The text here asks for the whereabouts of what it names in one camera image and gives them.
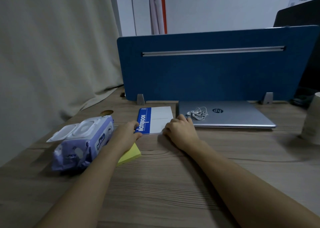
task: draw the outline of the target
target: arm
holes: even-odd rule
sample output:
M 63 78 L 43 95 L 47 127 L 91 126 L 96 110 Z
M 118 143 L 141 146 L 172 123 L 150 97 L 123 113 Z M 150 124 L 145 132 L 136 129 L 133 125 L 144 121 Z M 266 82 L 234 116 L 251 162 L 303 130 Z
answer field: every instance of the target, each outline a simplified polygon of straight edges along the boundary
M 320 227 L 317 215 L 199 140 L 190 118 L 179 115 L 164 134 L 198 163 L 242 228 Z
M 93 228 L 122 154 L 142 136 L 134 134 L 136 121 L 119 126 L 109 143 L 34 228 Z

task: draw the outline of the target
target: hand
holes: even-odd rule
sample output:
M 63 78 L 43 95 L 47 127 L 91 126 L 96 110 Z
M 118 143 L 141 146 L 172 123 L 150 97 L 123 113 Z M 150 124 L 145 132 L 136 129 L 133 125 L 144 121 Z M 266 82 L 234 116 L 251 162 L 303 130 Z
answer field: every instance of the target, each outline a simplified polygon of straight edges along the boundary
M 186 119 L 183 114 L 180 114 L 176 119 L 172 119 L 170 123 L 167 123 L 163 134 L 168 136 L 173 143 L 183 151 L 185 151 L 191 143 L 199 141 L 191 118 Z
M 130 150 L 134 142 L 142 136 L 142 133 L 134 133 L 139 126 L 137 121 L 131 121 L 124 125 L 119 125 L 113 132 L 112 137 L 107 145 L 113 145 L 121 151 L 121 154 Z

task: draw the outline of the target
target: blue notebook spine strip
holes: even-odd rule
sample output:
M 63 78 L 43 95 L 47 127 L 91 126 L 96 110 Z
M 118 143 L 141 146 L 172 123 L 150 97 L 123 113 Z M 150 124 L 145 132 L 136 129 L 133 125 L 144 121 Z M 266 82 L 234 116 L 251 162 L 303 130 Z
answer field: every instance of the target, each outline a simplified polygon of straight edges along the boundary
M 143 135 L 150 134 L 150 120 L 151 120 L 151 108 L 139 109 L 137 122 L 139 126 L 135 132 L 140 132 Z

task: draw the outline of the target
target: white cup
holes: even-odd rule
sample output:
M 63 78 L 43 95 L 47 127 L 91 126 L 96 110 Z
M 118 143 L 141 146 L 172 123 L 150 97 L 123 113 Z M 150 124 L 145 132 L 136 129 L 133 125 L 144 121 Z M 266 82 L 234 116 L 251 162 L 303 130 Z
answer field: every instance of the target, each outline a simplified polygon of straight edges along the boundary
M 315 93 L 302 128 L 301 137 L 320 145 L 320 92 Z

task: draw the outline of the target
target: sticky note pad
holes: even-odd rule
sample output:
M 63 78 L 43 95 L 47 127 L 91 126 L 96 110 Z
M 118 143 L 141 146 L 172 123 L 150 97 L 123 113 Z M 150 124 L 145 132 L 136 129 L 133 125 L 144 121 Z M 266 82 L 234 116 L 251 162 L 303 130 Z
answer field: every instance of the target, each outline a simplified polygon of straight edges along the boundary
M 139 126 L 136 128 L 136 132 L 144 135 L 161 133 L 171 119 L 173 119 L 171 107 L 141 108 L 138 114 Z
M 139 156 L 141 156 L 141 152 L 139 151 L 136 143 L 134 143 L 133 146 L 131 147 L 131 149 L 122 155 L 122 157 L 118 161 L 117 166 L 119 166 L 123 163 L 127 163 L 129 161 L 132 161 L 132 160 L 138 158 Z

